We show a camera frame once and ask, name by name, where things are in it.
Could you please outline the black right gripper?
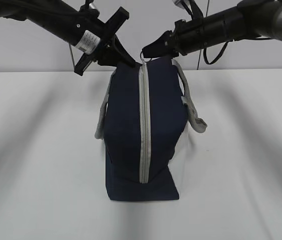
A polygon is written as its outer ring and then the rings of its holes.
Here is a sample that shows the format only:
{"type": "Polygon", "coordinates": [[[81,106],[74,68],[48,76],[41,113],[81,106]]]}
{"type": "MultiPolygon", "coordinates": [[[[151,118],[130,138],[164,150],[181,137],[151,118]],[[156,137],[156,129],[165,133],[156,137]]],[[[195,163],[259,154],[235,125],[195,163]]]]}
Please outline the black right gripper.
{"type": "Polygon", "coordinates": [[[164,56],[186,56],[187,53],[181,46],[182,27],[187,23],[185,19],[174,23],[174,30],[165,31],[157,40],[142,49],[144,58],[161,58],[164,56]]]}

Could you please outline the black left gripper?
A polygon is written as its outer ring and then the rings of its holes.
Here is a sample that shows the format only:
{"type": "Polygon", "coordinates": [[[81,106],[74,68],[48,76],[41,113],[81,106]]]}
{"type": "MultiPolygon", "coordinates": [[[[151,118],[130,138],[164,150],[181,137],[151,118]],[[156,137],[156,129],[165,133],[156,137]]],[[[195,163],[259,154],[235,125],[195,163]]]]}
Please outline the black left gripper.
{"type": "Polygon", "coordinates": [[[136,61],[121,44],[116,32],[129,19],[129,12],[120,7],[104,24],[103,35],[97,36],[90,30],[85,30],[76,44],[83,55],[76,63],[74,72],[82,75],[93,62],[100,66],[117,67],[119,63],[134,68],[136,61]]]}

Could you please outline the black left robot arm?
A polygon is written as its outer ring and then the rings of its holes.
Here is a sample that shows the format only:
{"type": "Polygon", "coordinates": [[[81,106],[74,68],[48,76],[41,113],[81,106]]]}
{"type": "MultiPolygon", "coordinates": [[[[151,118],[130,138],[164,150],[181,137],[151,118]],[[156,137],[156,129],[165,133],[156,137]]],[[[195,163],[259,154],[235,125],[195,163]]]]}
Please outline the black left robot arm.
{"type": "Polygon", "coordinates": [[[129,12],[119,7],[105,22],[99,16],[92,0],[85,1],[79,10],[62,0],[0,0],[0,18],[29,20],[80,50],[82,56],[74,65],[74,72],[80,76],[91,63],[136,65],[116,35],[129,19],[129,12]]]}

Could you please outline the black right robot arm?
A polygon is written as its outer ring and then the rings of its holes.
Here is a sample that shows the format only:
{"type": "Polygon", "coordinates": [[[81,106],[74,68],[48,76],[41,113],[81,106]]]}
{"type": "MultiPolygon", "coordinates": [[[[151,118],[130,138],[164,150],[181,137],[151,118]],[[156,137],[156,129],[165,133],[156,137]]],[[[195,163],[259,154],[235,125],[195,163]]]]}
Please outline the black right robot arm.
{"type": "Polygon", "coordinates": [[[204,17],[193,3],[193,19],[178,20],[142,49],[145,58],[177,57],[241,40],[282,42],[282,0],[242,0],[236,6],[204,17]]]}

